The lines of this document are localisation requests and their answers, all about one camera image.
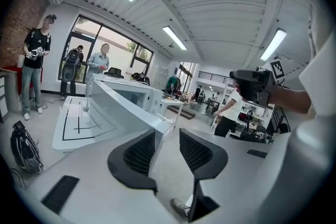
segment hand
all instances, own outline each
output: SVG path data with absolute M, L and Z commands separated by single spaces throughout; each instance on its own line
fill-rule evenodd
M 240 94 L 240 96 L 242 96 L 241 93 L 240 93 L 239 84 L 236 83 L 236 84 L 235 84 L 235 88 L 236 88 L 236 91 Z

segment person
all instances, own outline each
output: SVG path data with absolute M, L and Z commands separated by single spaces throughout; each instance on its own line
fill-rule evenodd
M 216 127 L 215 135 L 226 137 L 228 131 L 234 126 L 243 104 L 240 94 L 237 90 L 233 90 L 226 104 L 214 113 L 214 116 L 222 116 Z
M 201 88 L 202 88 L 201 85 L 197 87 L 197 89 L 196 89 L 196 91 L 195 91 L 194 98 L 193 98 L 194 102 L 197 102 L 197 101 L 198 101 L 198 97 L 200 96 L 199 94 L 200 94 Z
M 108 45 L 107 43 L 104 43 L 100 48 L 100 52 L 95 52 L 90 56 L 88 60 L 89 70 L 86 74 L 86 79 L 85 79 L 86 84 L 89 83 L 93 74 L 103 73 L 103 71 L 108 70 L 110 60 L 106 54 L 109 52 L 109 49 L 110 49 L 110 45 Z
M 44 56 L 50 52 L 51 36 L 49 28 L 56 20 L 55 15 L 48 15 L 44 21 L 42 28 L 33 29 L 30 31 L 24 41 L 23 51 L 25 54 L 24 63 L 22 66 L 22 106 L 24 119 L 29 120 L 30 101 L 29 101 L 29 86 L 33 82 L 35 93 L 35 105 L 39 114 L 43 113 L 41 108 L 41 68 L 43 65 Z
M 74 50 L 77 50 L 78 51 L 78 65 L 75 66 L 75 74 L 74 74 L 74 77 L 72 78 L 72 80 L 70 81 L 70 94 L 72 96 L 76 96 L 76 76 L 77 76 L 77 73 L 78 73 L 78 70 L 80 69 L 81 65 L 82 65 L 82 62 L 83 62 L 83 58 L 84 58 L 84 55 L 83 55 L 83 46 L 82 45 L 79 45 L 76 49 Z M 67 94 L 67 82 L 64 82 L 62 80 L 61 82 L 61 100 L 64 100 L 64 96 Z
M 219 92 L 215 92 L 215 93 L 213 94 L 212 100 L 214 100 L 214 101 L 218 101 L 218 96 L 219 96 Z
M 308 38 L 310 43 L 311 59 L 320 51 L 323 44 L 335 29 L 331 12 L 323 0 L 310 0 L 310 19 L 308 21 Z M 295 91 L 276 86 L 270 96 L 270 104 L 281 106 L 287 110 L 307 114 L 308 119 L 315 116 L 310 97 L 305 90 Z

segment jeans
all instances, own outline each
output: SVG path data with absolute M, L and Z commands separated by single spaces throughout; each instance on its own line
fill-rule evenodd
M 70 94 L 72 96 L 76 95 L 76 76 L 77 71 L 75 71 L 74 77 L 70 81 Z M 61 96 L 65 96 L 67 94 L 67 83 L 62 80 L 61 82 Z
M 22 67 L 22 90 L 21 99 L 23 106 L 23 113 L 29 113 L 30 111 L 30 101 L 29 101 L 29 86 L 30 82 L 33 82 L 34 92 L 35 92 L 35 103 L 36 107 L 41 107 L 41 69 L 35 69 L 23 66 Z

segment black t-shirt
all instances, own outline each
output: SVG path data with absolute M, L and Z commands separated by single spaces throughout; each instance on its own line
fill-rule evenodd
M 50 35 L 42 35 L 40 29 L 33 30 L 29 32 L 25 39 L 25 44 L 27 44 L 28 51 L 36 50 L 39 47 L 42 47 L 42 50 L 50 51 L 51 37 Z M 24 65 L 30 68 L 41 68 L 43 64 L 43 56 L 37 57 L 34 61 L 25 57 Z

